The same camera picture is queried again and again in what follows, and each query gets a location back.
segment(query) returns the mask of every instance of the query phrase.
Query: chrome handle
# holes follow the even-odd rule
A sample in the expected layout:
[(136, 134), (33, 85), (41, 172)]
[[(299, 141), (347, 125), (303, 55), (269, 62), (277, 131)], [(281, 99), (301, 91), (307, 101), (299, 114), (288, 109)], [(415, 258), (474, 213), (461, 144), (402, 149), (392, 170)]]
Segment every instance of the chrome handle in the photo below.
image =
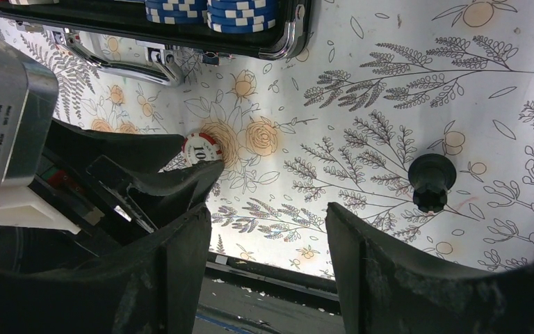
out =
[(276, 61), (279, 59), (290, 58), (294, 51), (297, 51), (299, 39), (304, 33), (304, 18), (306, 8), (303, 4), (298, 4), (294, 12), (292, 21), (286, 21), (284, 24), (284, 35), (280, 40), (270, 48), (259, 50), (259, 59), (267, 61)]
[(148, 53), (146, 58), (153, 62), (155, 68), (108, 61), (85, 48), (80, 43), (78, 39), (79, 34), (76, 31), (70, 29), (63, 29), (62, 31), (52, 29), (49, 31), (55, 44), (68, 50), (68, 52), (74, 54), (89, 65), (96, 67), (101, 72), (150, 81), (169, 87), (177, 87), (184, 82), (185, 77), (183, 71), (175, 63), (175, 58), (171, 54), (165, 54), (164, 50), (146, 48)]

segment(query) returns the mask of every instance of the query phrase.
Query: flower illustration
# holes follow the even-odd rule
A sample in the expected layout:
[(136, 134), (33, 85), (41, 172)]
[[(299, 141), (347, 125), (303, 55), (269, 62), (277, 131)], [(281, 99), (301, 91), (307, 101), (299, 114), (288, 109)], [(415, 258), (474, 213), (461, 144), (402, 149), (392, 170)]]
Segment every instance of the flower illustration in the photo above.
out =
[(249, 70), (242, 70), (241, 73), (234, 78), (234, 87), (228, 93), (234, 93), (236, 95), (236, 102), (242, 102), (243, 98), (248, 99), (249, 96), (255, 94), (257, 89), (257, 78), (254, 73)]
[(120, 125), (118, 132), (121, 134), (140, 134), (140, 130), (132, 124), (132, 122), (123, 123)]
[(450, 131), (454, 123), (454, 120), (449, 122), (449, 124), (445, 126), (445, 130), (443, 131), (443, 138), (439, 139), (438, 141), (435, 141), (427, 149), (431, 149), (439, 144), (442, 144), (441, 147), (443, 148), (444, 155), (460, 154), (464, 150), (466, 136), (461, 132)]
[(106, 40), (104, 46), (105, 46), (105, 48), (107, 48), (109, 50), (103, 49), (102, 50), (103, 54), (105, 54), (106, 56), (111, 55), (111, 58), (114, 61), (121, 61), (122, 60), (122, 54), (118, 51), (118, 49), (120, 47), (120, 43), (118, 41), (118, 38), (113, 37), (113, 36), (107, 36), (107, 35), (105, 35), (104, 38)]
[(242, 247), (241, 245), (239, 244), (236, 244), (243, 252), (241, 253), (241, 259), (243, 260), (251, 260), (251, 261), (256, 261), (255, 258), (253, 256), (251, 256), (252, 254), (254, 254), (253, 252), (247, 252), (246, 249), (244, 249), (244, 247)]
[(211, 122), (205, 124), (200, 131), (210, 135), (216, 142), (218, 142), (218, 145), (222, 150), (224, 168), (232, 168), (239, 160), (238, 141), (236, 141), (234, 130), (225, 123)]
[(448, 10), (445, 10), (441, 14), (437, 15), (435, 19), (456, 14), (451, 26), (454, 26), (460, 18), (463, 18), (464, 23), (471, 28), (478, 28), (488, 23), (494, 16), (494, 10), (506, 10), (509, 12), (517, 13), (517, 9), (509, 4), (506, 4), (507, 0), (492, 0), (492, 1), (479, 1), (472, 0), (469, 5), (459, 5)]
[(113, 104), (115, 104), (116, 106), (124, 104), (124, 91), (118, 85), (113, 85), (113, 87), (110, 88), (109, 91), (109, 99), (112, 101)]
[(314, 257), (315, 254), (320, 254), (321, 252), (317, 251), (317, 250), (314, 250), (312, 249), (312, 247), (310, 245), (308, 245), (308, 248), (304, 247), (304, 248), (299, 248), (299, 249), (296, 249), (298, 252), (302, 253), (301, 255), (306, 259), (306, 260), (310, 260)]
[(300, 270), (300, 264), (301, 264), (300, 260), (298, 260), (298, 259), (293, 259), (293, 260), (289, 259), (289, 262), (291, 263), (289, 265), (290, 267), (295, 267), (297, 270)]
[(242, 134), (246, 148), (254, 154), (266, 157), (277, 149), (277, 130), (267, 118), (251, 122)]
[(91, 123), (91, 129), (99, 132), (115, 132), (106, 120), (98, 118)]
[(138, 84), (138, 90), (136, 90), (136, 93), (138, 94), (138, 97), (136, 99), (138, 101), (138, 104), (142, 107), (142, 113), (144, 114), (144, 116), (152, 116), (152, 120), (162, 120), (163, 117), (154, 110), (156, 106), (154, 105), (154, 103), (152, 103), (159, 98), (159, 94), (161, 93), (161, 91), (158, 91), (155, 96), (146, 98), (142, 86)]

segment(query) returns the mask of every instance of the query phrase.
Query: black knob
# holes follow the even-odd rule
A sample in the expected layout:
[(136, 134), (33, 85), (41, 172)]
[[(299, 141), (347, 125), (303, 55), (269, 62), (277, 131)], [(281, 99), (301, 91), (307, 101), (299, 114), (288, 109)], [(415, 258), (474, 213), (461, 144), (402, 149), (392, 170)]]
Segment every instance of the black knob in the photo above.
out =
[(425, 213), (442, 211), (456, 177), (455, 166), (446, 157), (435, 153), (421, 155), (408, 168), (408, 180), (414, 187), (412, 202)]

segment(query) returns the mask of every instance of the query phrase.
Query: floral patterned surface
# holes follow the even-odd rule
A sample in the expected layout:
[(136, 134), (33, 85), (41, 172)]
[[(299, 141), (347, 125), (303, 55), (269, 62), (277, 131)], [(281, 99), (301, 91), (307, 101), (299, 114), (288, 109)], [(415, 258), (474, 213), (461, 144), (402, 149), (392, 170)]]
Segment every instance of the floral patterned surface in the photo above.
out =
[[(54, 71), (65, 122), (219, 142), (211, 251), (334, 279), (324, 218), (337, 201), (449, 261), (489, 271), (534, 261), (534, 1), (315, 2), (298, 57), (211, 67), (181, 51), (178, 88), (99, 73), (2, 19), (0, 38)], [(81, 37), (145, 63), (133, 40)], [(416, 209), (407, 181), (427, 152), (459, 171), (438, 214)]]

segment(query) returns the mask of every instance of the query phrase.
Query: black plastic part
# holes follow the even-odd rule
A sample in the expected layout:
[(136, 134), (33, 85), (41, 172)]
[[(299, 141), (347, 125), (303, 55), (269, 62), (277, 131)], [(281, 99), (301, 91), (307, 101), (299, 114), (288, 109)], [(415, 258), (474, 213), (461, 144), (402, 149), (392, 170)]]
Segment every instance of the black plastic part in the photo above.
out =
[(412, 202), (425, 213), (442, 211), (456, 177), (455, 166), (446, 157), (435, 153), (421, 155), (408, 168), (408, 180), (414, 187)]
[[(42, 156), (79, 183), (86, 200), (104, 217), (94, 228), (45, 182), (36, 179), (30, 188), (83, 229), (75, 239), (91, 241), (92, 252), (107, 254), (113, 243), (130, 244), (205, 201), (223, 162), (158, 173), (179, 154), (183, 142), (180, 135), (108, 134), (53, 120)], [(117, 206), (132, 221), (120, 216)]]
[(284, 23), (294, 20), (299, 4), (305, 7), (306, 18), (298, 46), (287, 56), (291, 58), (307, 43), (312, 0), (281, 0), (275, 27), (249, 34), (217, 33), (206, 24), (157, 24), (146, 20), (143, 3), (111, 0), (60, 0), (56, 5), (32, 6), (15, 6), (5, 1), (0, 2), (0, 17), (258, 58), (260, 51), (278, 48), (284, 35)]
[(534, 264), (489, 273), (429, 255), (330, 203), (347, 334), (534, 333)]
[(0, 270), (0, 333), (191, 333), (210, 236), (200, 204), (75, 270)]

